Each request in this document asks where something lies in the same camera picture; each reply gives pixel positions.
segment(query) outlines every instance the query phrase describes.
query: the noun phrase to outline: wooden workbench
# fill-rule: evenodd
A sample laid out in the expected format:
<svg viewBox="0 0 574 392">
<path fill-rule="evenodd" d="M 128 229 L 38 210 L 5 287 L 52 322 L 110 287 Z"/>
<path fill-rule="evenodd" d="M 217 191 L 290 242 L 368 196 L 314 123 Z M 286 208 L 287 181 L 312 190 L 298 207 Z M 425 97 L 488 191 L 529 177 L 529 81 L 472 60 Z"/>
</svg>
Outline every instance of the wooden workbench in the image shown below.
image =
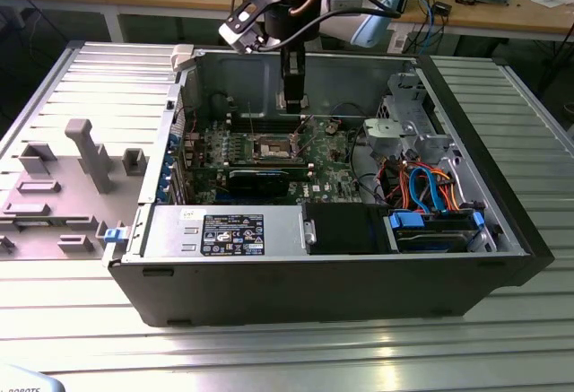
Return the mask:
<svg viewBox="0 0 574 392">
<path fill-rule="evenodd" d="M 223 19 L 230 0 L 34 0 L 48 9 L 102 13 L 106 17 L 112 40 L 122 41 L 121 13 L 180 16 L 186 18 Z M 560 40 L 566 34 L 574 15 L 570 6 L 546 8 L 529 0 L 511 0 L 510 5 L 477 4 L 466 6 L 455 0 L 440 0 L 452 5 L 446 32 L 498 36 L 502 38 Z M 0 0 L 10 6 L 26 5 L 23 0 Z M 403 17 L 391 23 L 395 31 L 417 29 L 424 14 L 415 0 L 410 0 Z"/>
</svg>

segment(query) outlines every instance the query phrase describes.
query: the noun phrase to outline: floor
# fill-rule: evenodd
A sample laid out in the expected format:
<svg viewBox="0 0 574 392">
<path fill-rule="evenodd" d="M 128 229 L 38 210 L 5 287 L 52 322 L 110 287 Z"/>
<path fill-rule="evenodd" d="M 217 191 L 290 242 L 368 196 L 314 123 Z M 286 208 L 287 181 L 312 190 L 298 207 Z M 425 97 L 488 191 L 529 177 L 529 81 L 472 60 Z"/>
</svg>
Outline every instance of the floor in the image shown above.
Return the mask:
<svg viewBox="0 0 574 392">
<path fill-rule="evenodd" d="M 64 42 L 37 13 L 27 15 L 26 28 L 17 31 L 8 28 L 0 32 L 0 133 L 10 126 L 28 98 L 51 67 Z M 90 13 L 61 13 L 46 11 L 47 17 L 69 38 L 78 40 L 108 41 L 109 36 L 103 18 Z M 216 20 L 182 20 L 169 17 L 124 16 L 126 35 L 130 42 L 179 43 L 199 45 L 221 45 Z M 373 50 L 384 52 L 388 37 Z M 482 57 L 491 45 L 491 39 L 472 38 L 458 43 L 459 37 L 446 35 L 437 46 L 425 50 L 425 54 Z M 337 41 L 324 40 L 325 48 L 340 48 Z M 511 40 L 498 45 L 494 57 L 504 58 L 520 75 L 523 81 L 534 89 L 552 55 L 550 43 L 534 43 L 531 40 Z M 565 68 L 555 83 L 543 96 L 543 103 L 554 117 L 565 127 L 571 123 L 562 113 L 563 105 L 574 98 L 574 66 Z"/>
</svg>

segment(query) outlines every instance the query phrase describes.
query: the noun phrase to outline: green circuit board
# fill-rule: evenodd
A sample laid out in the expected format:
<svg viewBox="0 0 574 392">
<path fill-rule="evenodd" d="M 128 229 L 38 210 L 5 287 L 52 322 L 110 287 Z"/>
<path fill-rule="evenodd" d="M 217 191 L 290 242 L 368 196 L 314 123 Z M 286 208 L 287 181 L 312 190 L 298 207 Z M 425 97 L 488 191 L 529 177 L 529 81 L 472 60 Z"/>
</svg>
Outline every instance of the green circuit board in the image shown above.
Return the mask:
<svg viewBox="0 0 574 392">
<path fill-rule="evenodd" d="M 313 119 L 295 142 L 290 134 L 230 133 L 213 126 L 201 134 L 199 152 L 204 158 L 201 166 L 190 167 L 188 179 L 193 187 L 192 204 L 234 204 L 226 189 L 230 172 L 244 169 L 281 170 L 289 173 L 291 181 L 286 196 L 253 199 L 254 204 L 298 205 L 303 202 L 360 202 L 358 186 L 353 182 L 348 163 L 350 143 L 347 132 L 326 132 L 328 119 Z M 290 157 L 280 151 L 291 151 Z M 249 204 L 242 198 L 237 203 Z"/>
</svg>

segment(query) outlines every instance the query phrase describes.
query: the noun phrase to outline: power supply label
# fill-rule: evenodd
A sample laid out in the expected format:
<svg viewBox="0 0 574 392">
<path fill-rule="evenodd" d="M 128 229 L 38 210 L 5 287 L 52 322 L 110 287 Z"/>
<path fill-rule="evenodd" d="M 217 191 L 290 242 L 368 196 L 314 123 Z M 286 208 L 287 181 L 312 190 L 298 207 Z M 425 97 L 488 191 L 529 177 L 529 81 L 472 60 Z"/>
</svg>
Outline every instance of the power supply label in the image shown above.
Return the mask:
<svg viewBox="0 0 574 392">
<path fill-rule="evenodd" d="M 206 215 L 201 240 L 204 256 L 263 256 L 263 215 Z"/>
</svg>

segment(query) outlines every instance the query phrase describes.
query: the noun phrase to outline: blue cable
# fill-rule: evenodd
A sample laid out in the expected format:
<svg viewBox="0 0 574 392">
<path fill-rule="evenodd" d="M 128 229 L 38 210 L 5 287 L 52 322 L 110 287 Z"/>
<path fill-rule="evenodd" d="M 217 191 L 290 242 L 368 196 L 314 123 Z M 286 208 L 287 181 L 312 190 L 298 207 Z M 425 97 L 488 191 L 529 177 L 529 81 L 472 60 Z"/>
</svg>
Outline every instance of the blue cable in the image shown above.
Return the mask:
<svg viewBox="0 0 574 392">
<path fill-rule="evenodd" d="M 432 172 L 430 170 L 427 170 L 426 168 L 421 168 L 421 167 L 415 168 L 411 172 L 411 176 L 409 177 L 409 192 L 411 193 L 411 198 L 413 199 L 413 201 L 418 206 L 420 206 L 420 208 L 422 208 L 422 210 L 424 210 L 424 212 L 426 214 L 431 213 L 431 210 L 429 209 L 429 207 L 427 205 L 423 204 L 421 202 L 421 200 L 418 198 L 418 196 L 416 195 L 416 187 L 415 187 L 416 175 L 421 173 L 421 172 L 426 173 L 427 177 L 429 179 L 430 197 L 432 197 L 432 203 L 434 204 L 435 208 L 441 212 L 446 212 L 447 207 L 442 202 L 442 199 L 440 199 L 439 190 L 437 189 L 437 181 L 434 179 Z"/>
<path fill-rule="evenodd" d="M 422 2 L 427 7 L 428 11 L 427 14 L 429 15 L 429 29 L 427 30 L 427 36 L 424 39 L 424 43 L 422 44 L 421 51 L 419 51 L 419 55 L 422 54 L 424 49 L 427 48 L 427 45 L 429 45 L 429 39 L 431 38 L 432 27 L 434 26 L 434 14 L 432 13 L 431 6 L 426 0 L 422 0 Z"/>
</svg>

